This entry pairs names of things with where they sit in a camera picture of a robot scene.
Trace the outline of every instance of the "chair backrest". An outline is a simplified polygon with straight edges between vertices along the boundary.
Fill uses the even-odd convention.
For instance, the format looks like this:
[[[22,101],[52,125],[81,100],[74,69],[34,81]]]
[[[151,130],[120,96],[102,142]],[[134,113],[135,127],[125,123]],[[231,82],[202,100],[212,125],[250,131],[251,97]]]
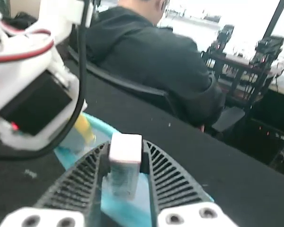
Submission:
[[[68,50],[73,60],[79,62],[78,54],[71,47],[68,47]],[[112,75],[109,72],[100,69],[98,66],[91,62],[88,62],[86,66],[88,72],[95,77],[111,84],[112,86],[120,90],[134,95],[135,97],[142,99],[147,103],[150,103],[177,118],[180,118],[180,115],[178,114],[178,110],[176,108],[176,102],[169,96],[168,92],[144,86],[125,78]]]

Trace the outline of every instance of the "black hoodie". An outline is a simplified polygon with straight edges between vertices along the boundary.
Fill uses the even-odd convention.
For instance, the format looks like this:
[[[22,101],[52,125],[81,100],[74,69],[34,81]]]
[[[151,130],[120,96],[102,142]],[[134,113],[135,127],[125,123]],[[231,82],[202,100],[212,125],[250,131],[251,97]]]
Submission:
[[[88,60],[112,74],[168,91],[194,126],[212,124],[224,95],[195,42],[122,7],[101,12],[88,30]]]

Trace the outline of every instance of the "white 3d-printed part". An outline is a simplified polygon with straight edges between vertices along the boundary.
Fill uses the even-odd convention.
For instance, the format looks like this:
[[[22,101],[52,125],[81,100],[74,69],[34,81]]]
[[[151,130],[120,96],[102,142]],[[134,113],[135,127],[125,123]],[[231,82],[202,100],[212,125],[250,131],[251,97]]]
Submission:
[[[211,202],[164,209],[157,220],[158,227],[238,227]]]
[[[77,211],[21,208],[5,217],[0,227],[85,227]]]

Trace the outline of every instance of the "small white cube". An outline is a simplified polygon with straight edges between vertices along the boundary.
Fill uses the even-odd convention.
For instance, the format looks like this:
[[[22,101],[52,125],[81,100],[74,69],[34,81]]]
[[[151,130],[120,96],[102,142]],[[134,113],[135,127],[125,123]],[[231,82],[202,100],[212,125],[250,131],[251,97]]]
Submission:
[[[134,199],[142,161],[142,136],[114,133],[109,160],[109,184],[113,195],[127,200]]]

